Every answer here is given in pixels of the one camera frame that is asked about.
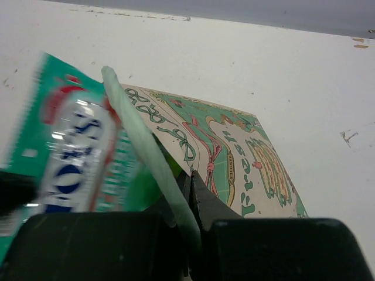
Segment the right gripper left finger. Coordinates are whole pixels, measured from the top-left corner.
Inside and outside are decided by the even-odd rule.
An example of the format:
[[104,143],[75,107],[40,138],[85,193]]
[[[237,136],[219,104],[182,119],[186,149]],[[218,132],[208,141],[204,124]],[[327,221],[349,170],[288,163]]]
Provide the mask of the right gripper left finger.
[[164,196],[141,212],[30,216],[1,262],[2,280],[182,280],[187,274]]

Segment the green mint snack packet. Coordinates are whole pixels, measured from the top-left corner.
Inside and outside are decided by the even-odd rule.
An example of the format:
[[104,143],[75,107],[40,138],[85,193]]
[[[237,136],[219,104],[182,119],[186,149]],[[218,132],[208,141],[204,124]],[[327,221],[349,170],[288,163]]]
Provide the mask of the green mint snack packet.
[[1,169],[31,179],[36,192],[1,218],[1,256],[33,215],[143,211],[161,196],[104,86],[51,54]]

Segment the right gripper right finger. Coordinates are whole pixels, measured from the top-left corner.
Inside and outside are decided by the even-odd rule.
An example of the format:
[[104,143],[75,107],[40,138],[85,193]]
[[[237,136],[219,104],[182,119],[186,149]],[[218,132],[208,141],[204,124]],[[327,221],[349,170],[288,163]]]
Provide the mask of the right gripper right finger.
[[249,218],[236,214],[193,172],[190,206],[203,256],[193,280],[373,280],[357,240],[332,218]]

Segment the green printed paper bag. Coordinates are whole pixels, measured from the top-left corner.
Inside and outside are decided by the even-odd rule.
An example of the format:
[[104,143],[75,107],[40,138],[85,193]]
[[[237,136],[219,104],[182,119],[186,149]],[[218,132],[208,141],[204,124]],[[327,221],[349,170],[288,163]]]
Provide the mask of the green printed paper bag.
[[306,209],[258,119],[216,104],[122,85],[101,70],[110,106],[131,147],[159,185],[182,239],[202,250],[202,229],[177,184],[197,177],[203,189],[242,218],[305,218]]

